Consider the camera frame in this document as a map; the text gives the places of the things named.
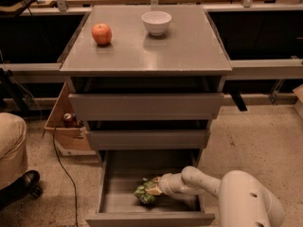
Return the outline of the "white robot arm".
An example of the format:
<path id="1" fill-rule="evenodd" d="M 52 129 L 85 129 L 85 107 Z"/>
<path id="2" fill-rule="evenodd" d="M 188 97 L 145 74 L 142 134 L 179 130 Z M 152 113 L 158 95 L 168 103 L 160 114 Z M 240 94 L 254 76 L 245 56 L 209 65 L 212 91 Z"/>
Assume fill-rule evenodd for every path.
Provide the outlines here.
<path id="1" fill-rule="evenodd" d="M 233 170 L 221 179 L 194 166 L 151 180 L 145 191 L 153 196 L 198 195 L 204 190 L 219 201 L 220 227 L 281 227 L 285 212 L 280 200 L 252 175 Z"/>

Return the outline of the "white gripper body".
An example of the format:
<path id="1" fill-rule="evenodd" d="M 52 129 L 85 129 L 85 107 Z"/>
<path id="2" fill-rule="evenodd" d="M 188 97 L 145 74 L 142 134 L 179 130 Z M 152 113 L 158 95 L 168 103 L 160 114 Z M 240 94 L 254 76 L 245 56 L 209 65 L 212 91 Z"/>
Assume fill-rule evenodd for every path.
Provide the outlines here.
<path id="1" fill-rule="evenodd" d="M 182 174 L 164 174 L 158 183 L 158 187 L 165 195 L 173 195 L 175 193 L 181 193 L 186 185 L 182 179 Z"/>

